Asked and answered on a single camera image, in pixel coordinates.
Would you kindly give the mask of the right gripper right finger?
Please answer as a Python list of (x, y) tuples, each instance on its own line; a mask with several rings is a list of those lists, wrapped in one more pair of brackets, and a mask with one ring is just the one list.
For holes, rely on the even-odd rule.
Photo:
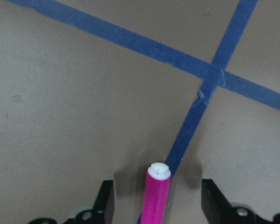
[(230, 203), (212, 179), (201, 181), (201, 207), (209, 224), (280, 224), (280, 213), (269, 221), (245, 205)]

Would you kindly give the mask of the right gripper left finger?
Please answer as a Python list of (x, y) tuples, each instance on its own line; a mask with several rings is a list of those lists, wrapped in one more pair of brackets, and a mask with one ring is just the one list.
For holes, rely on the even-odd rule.
[(112, 180), (101, 184), (92, 208), (78, 209), (65, 224), (111, 224), (114, 215), (114, 185)]

